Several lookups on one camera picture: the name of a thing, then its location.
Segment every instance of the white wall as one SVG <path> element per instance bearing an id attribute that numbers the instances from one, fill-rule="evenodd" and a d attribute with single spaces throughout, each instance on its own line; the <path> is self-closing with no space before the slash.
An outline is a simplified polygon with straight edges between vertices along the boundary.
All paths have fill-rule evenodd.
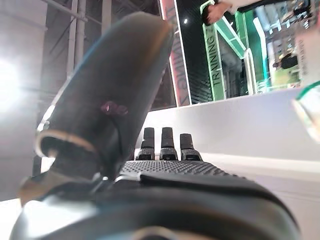
<path id="1" fill-rule="evenodd" d="M 175 147 L 181 133 L 192 134 L 201 153 L 318 161 L 320 146 L 308 135 L 292 107 L 300 89 L 150 112 L 144 128 L 155 128 L 160 151 L 161 128 L 172 127 Z M 136 147 L 142 141 L 140 134 Z"/>
<path id="2" fill-rule="evenodd" d="M 0 0 L 0 60 L 18 72 L 16 101 L 0 112 L 0 201 L 32 174 L 47 4 Z"/>

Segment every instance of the black panel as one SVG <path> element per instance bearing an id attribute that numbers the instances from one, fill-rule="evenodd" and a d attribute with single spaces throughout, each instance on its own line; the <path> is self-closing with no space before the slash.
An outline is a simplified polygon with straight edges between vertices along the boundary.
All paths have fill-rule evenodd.
<path id="1" fill-rule="evenodd" d="M 213 101 L 200 15 L 200 6 L 205 2 L 206 0 L 176 0 L 193 104 Z"/>

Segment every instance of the textured grip surface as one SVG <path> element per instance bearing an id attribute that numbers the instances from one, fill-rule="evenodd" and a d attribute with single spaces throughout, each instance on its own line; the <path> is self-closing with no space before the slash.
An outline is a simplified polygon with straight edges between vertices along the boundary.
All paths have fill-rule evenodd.
<path id="1" fill-rule="evenodd" d="M 121 173 L 164 172 L 190 175 L 228 176 L 229 174 L 208 162 L 201 161 L 127 161 Z"/>

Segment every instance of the pink logo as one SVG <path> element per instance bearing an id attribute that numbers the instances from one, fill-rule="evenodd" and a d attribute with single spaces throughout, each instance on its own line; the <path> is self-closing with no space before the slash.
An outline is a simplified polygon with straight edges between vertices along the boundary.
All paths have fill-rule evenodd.
<path id="1" fill-rule="evenodd" d="M 124 116 L 128 113 L 128 108 L 124 105 L 118 105 L 113 101 L 107 101 L 101 110 L 107 115 L 120 115 Z"/>

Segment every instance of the robotic hand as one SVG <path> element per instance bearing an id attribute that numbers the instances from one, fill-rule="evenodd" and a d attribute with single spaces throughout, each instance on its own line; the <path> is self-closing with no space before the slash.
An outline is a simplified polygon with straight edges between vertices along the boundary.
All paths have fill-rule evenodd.
<path id="1" fill-rule="evenodd" d="M 37 129 L 37 154 L 55 162 L 22 186 L 11 240 L 300 239 L 278 198 L 203 162 L 190 134 L 178 160 L 164 128 L 156 160 L 146 128 L 134 160 L 173 37 L 167 22 L 137 13 L 89 51 Z"/>

